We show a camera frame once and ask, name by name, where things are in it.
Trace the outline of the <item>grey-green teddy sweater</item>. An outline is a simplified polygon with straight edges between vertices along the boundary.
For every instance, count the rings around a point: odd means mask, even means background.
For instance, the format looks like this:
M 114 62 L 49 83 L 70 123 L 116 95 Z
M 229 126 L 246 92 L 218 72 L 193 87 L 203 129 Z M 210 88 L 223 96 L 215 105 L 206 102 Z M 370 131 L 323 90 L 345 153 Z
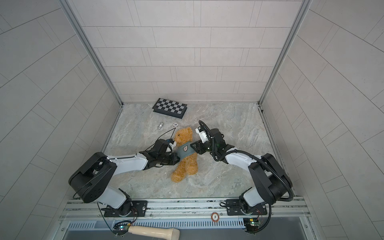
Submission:
M 186 157 L 189 157 L 196 153 L 196 151 L 191 147 L 191 142 L 187 142 L 177 149 L 177 154 L 180 160 L 185 159 Z

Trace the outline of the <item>tan teddy bear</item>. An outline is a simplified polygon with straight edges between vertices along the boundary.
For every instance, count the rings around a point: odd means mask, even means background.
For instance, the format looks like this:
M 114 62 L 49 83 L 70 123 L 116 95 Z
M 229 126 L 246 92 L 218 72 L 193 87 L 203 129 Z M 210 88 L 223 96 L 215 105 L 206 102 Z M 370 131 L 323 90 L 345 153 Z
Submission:
M 177 155 L 180 158 L 178 167 L 171 175 L 174 183 L 181 182 L 187 175 L 195 175 L 198 172 L 198 154 L 191 147 L 193 142 L 194 131 L 191 127 L 180 129 L 175 134 L 175 142 L 177 143 Z

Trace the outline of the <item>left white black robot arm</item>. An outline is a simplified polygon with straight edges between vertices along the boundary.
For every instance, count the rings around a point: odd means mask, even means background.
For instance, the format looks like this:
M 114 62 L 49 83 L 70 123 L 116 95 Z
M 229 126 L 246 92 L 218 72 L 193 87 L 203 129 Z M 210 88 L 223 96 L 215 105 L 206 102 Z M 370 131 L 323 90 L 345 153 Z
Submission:
M 176 165 L 180 161 L 177 153 L 173 152 L 176 145 L 173 139 L 159 139 L 150 150 L 131 156 L 112 157 L 97 152 L 71 175 L 68 183 L 84 203 L 99 202 L 107 206 L 103 209 L 105 212 L 125 217 L 132 211 L 132 200 L 123 190 L 109 186 L 112 177 Z

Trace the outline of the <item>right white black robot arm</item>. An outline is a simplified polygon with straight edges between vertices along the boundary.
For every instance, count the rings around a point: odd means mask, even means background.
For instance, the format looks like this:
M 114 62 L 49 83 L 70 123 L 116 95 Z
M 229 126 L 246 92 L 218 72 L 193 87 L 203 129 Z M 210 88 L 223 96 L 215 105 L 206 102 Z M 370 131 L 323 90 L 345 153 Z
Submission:
M 234 165 L 250 173 L 255 186 L 239 196 L 239 207 L 245 214 L 255 212 L 260 204 L 271 206 L 277 201 L 293 200 L 292 181 L 273 155 L 255 156 L 226 144 L 218 129 L 198 127 L 196 132 L 201 139 L 191 144 L 195 152 L 199 155 L 209 152 L 216 162 Z

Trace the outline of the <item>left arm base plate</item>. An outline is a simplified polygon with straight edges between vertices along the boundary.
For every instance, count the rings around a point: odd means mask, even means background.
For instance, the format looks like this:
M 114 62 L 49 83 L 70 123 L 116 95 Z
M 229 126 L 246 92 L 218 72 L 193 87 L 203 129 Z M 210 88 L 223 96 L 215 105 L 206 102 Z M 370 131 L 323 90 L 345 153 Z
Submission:
M 107 218 L 133 218 L 144 217 L 146 215 L 148 201 L 132 201 L 129 204 L 121 206 L 119 209 L 113 209 L 111 206 L 101 208 L 104 217 Z

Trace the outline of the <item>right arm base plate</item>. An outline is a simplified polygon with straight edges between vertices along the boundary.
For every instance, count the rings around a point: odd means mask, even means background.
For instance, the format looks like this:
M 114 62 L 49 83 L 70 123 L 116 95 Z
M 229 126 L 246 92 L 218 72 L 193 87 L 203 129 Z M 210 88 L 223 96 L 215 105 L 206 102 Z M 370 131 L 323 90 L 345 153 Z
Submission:
M 220 203 L 220 206 L 227 209 L 228 216 L 268 215 L 266 205 L 263 203 L 248 208 L 239 199 L 227 199 Z

